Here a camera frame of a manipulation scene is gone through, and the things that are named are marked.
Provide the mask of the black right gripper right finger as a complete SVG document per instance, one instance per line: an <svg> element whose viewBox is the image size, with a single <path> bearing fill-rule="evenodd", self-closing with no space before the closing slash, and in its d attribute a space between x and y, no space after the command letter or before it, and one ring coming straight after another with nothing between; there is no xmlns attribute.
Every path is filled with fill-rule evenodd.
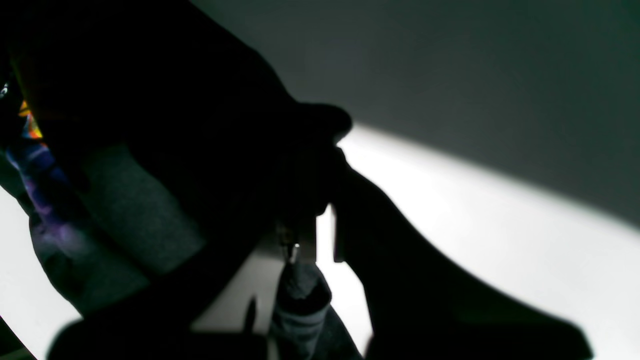
<svg viewBox="0 0 640 360"><path fill-rule="evenodd" d="M359 278L368 360L590 360L578 326L517 300L455 264L393 201L350 167L338 171L338 254Z"/></svg>

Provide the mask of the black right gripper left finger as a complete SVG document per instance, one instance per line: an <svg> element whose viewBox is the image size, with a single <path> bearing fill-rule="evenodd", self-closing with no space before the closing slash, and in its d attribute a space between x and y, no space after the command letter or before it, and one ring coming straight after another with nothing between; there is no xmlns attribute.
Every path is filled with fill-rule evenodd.
<svg viewBox="0 0 640 360"><path fill-rule="evenodd" d="M50 360L277 360L281 248L206 246L160 282L66 326Z"/></svg>

